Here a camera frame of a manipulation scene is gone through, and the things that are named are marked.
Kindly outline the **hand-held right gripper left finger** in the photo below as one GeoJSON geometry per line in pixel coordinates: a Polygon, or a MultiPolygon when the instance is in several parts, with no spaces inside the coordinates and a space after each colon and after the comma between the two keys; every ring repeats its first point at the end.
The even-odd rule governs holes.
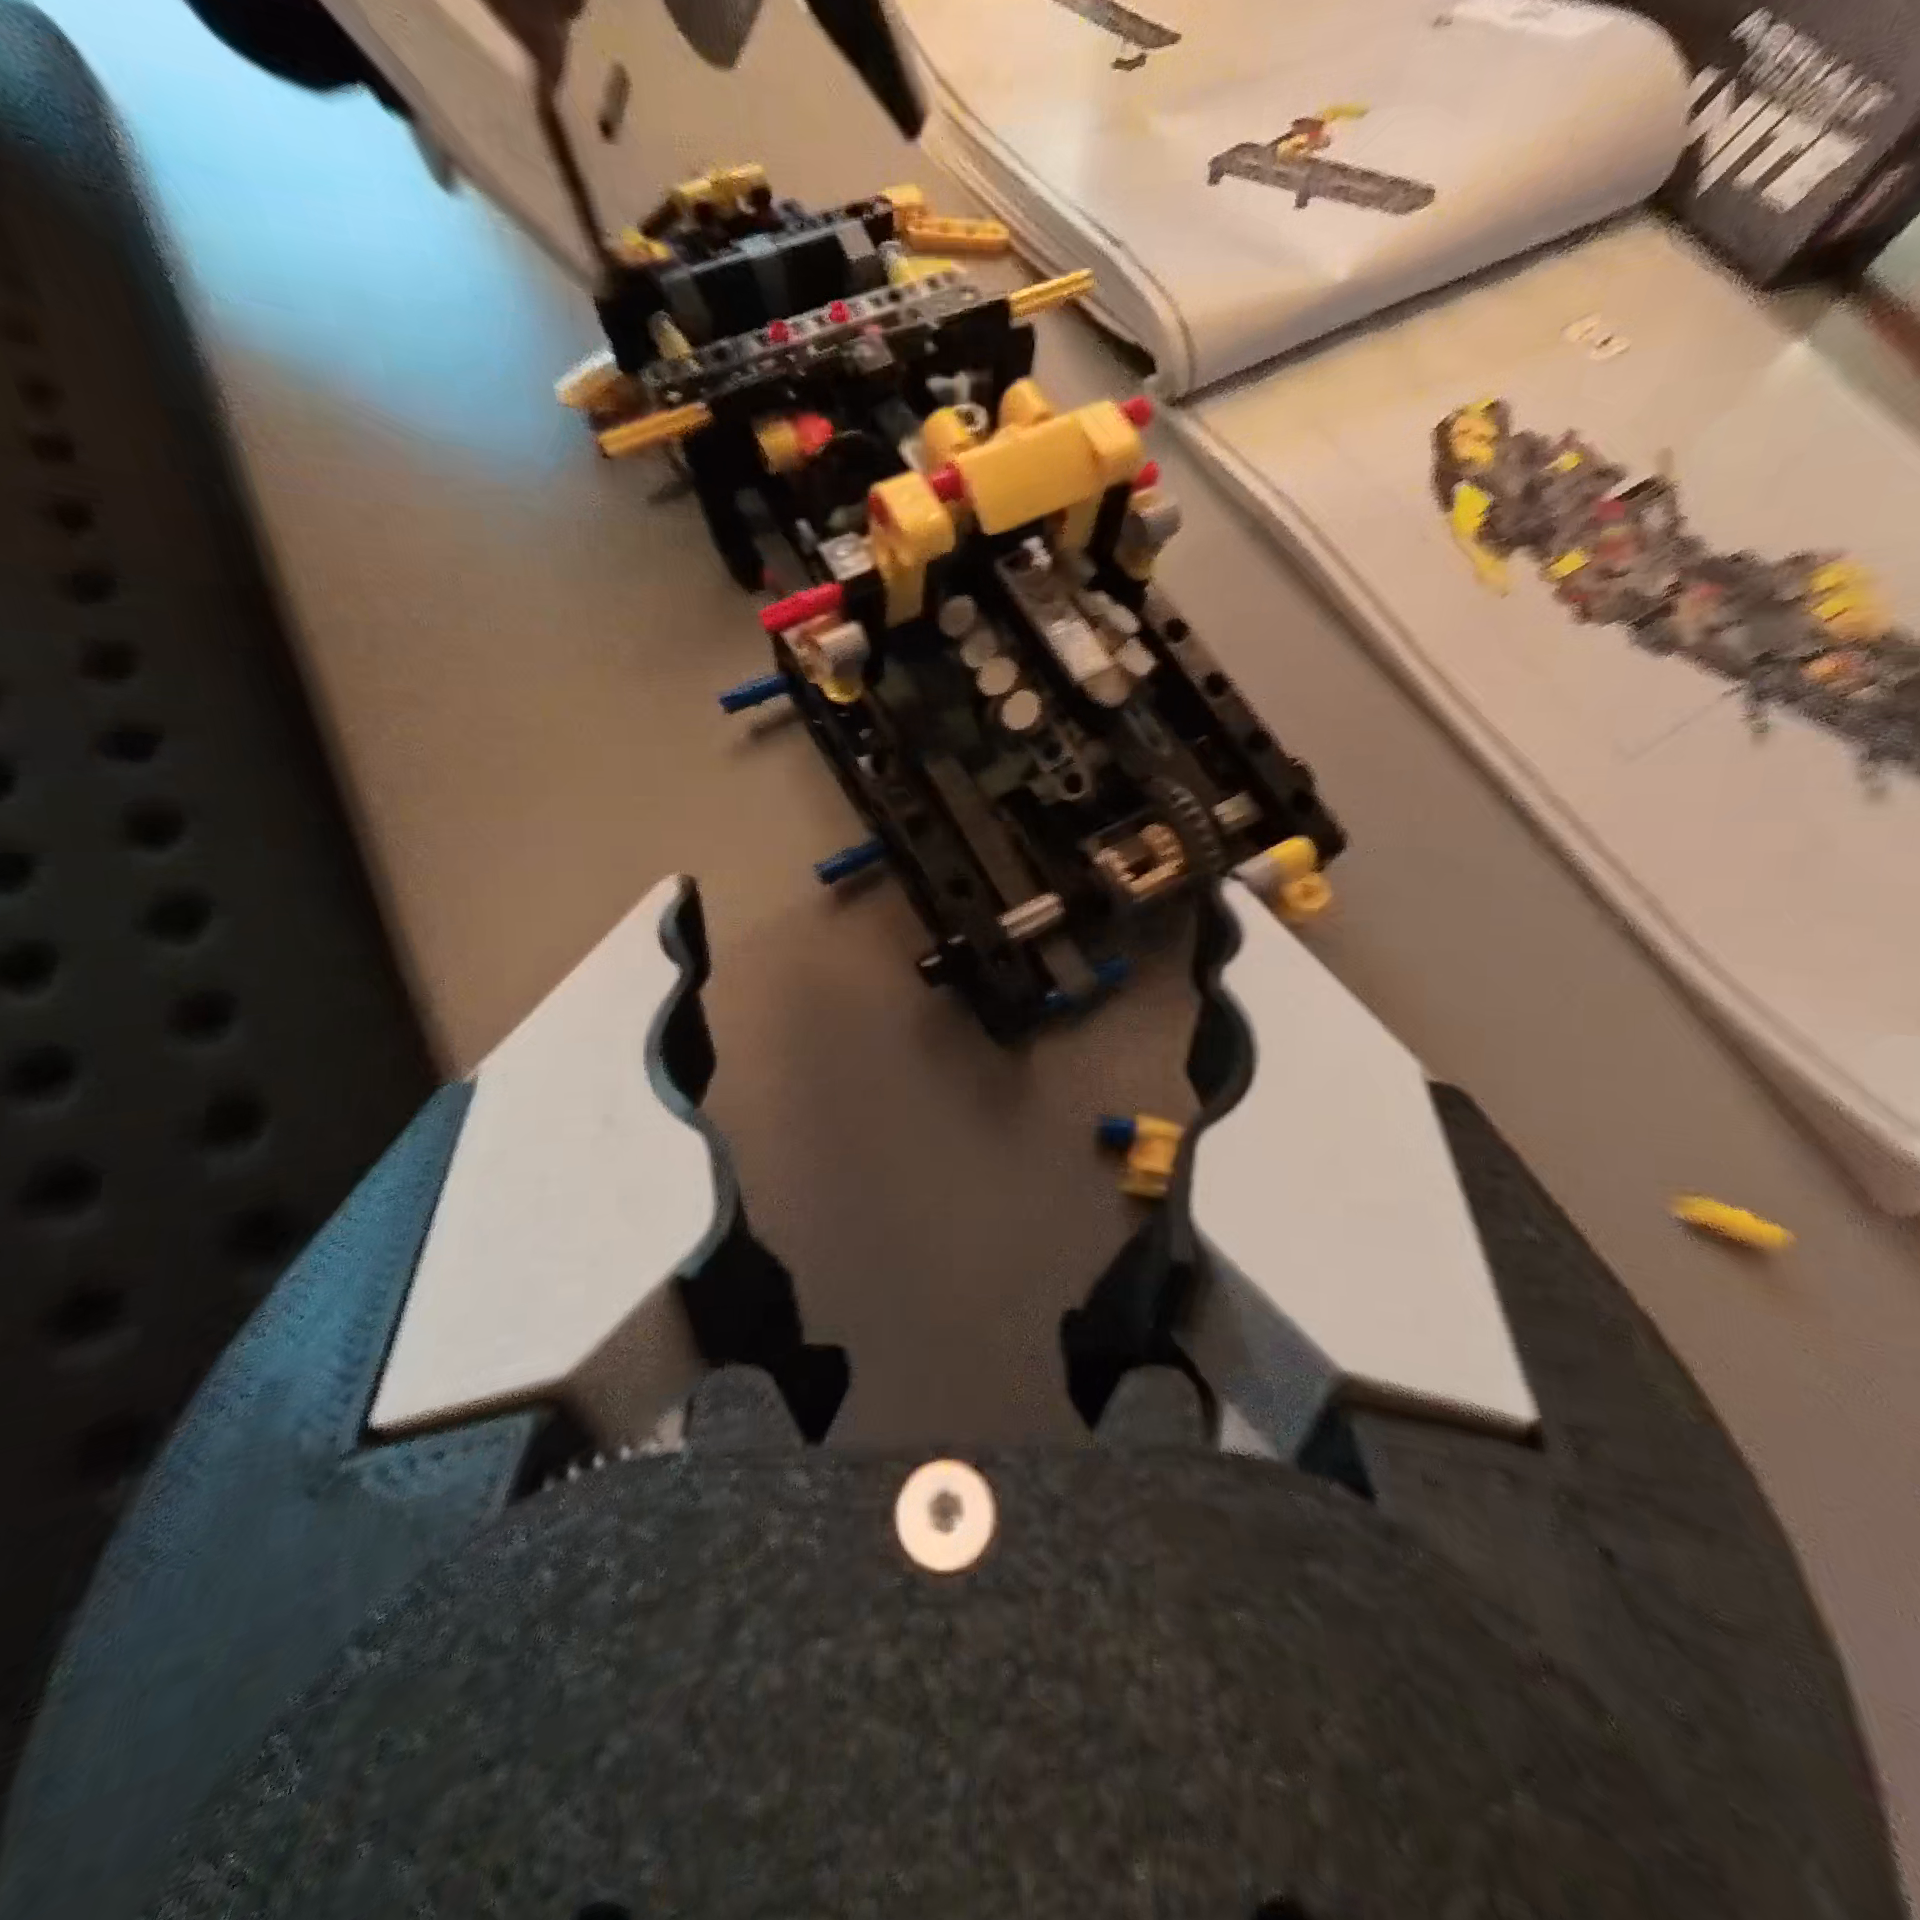
{"type": "Polygon", "coordinates": [[[851,1357],[808,1333],[706,1112],[712,971],[701,882],[666,876],[470,1074],[376,1437],[536,1413],[587,1456],[638,1456],[727,1370],[829,1437],[851,1357]]]}

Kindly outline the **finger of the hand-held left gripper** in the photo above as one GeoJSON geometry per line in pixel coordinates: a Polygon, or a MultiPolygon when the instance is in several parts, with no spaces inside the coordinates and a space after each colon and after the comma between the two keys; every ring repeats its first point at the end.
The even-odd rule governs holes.
{"type": "Polygon", "coordinates": [[[929,107],[890,2],[805,2],[833,48],[904,137],[921,137],[929,107]]]}
{"type": "Polygon", "coordinates": [[[584,291],[608,244],[561,106],[585,2],[326,2],[416,130],[584,291]]]}

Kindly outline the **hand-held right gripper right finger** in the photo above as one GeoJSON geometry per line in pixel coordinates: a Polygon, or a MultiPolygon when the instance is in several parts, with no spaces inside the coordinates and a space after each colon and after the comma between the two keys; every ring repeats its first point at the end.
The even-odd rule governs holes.
{"type": "Polygon", "coordinates": [[[1247,881],[1195,922],[1195,1113],[1141,1232],[1063,1318],[1088,1427],[1171,1370],[1299,1467],[1362,1413],[1531,1450],[1544,1413],[1419,1058],[1247,881]]]}

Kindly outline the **small yellow grey lego connector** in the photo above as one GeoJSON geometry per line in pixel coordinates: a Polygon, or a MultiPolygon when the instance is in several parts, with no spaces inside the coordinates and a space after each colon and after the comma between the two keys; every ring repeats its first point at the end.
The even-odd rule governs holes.
{"type": "Polygon", "coordinates": [[[1154,1113],[1104,1113],[1096,1146],[1115,1162],[1123,1196],[1154,1204],[1166,1198],[1185,1150],[1185,1128],[1154,1113]]]}

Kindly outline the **black yellow lego car chassis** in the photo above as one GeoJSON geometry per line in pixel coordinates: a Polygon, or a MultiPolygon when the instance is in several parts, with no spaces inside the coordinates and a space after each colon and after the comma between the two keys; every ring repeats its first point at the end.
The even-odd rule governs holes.
{"type": "Polygon", "coordinates": [[[1328,909],[1347,835],[1313,770],[1157,587],[1181,502],[1145,395],[1054,403],[1038,322],[1088,270],[994,291],[880,197],[782,198],[757,165],[674,182],[610,242],[608,349],[561,401],[608,459],[662,453],[746,592],[800,585],[774,672],[929,934],[919,971],[998,1043],[1110,993],[1163,902],[1247,881],[1328,909]]]}

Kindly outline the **yellow lego beam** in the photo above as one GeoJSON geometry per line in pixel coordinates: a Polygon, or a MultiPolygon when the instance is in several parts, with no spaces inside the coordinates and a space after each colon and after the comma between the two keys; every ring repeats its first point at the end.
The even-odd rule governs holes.
{"type": "Polygon", "coordinates": [[[919,257],[1008,257],[1016,248],[998,219],[939,212],[923,187],[887,186],[880,197],[895,212],[897,241],[919,257]]]}

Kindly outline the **yellow lego pin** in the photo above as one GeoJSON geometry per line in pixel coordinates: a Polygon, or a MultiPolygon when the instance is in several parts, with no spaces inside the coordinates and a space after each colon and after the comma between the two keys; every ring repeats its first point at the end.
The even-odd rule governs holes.
{"type": "Polygon", "coordinates": [[[1789,1253],[1798,1241],[1785,1222],[1709,1194],[1679,1194],[1669,1202],[1669,1216],[1690,1232],[1763,1257],[1789,1253]]]}

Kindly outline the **open lego instruction booklet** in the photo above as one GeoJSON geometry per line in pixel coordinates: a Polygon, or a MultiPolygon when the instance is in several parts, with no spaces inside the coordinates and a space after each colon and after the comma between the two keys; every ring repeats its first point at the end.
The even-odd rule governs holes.
{"type": "Polygon", "coordinates": [[[1639,5],[898,5],[929,145],[1917,1216],[1917,398],[1666,219],[1639,5]]]}

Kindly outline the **lego set cardboard box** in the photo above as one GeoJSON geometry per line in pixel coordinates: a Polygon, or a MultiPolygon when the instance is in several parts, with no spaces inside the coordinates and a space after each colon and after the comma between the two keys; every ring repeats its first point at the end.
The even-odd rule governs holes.
{"type": "Polygon", "coordinates": [[[1688,61],[1675,222],[1777,291],[1871,267],[1918,212],[1917,2],[1639,2],[1688,61]]]}

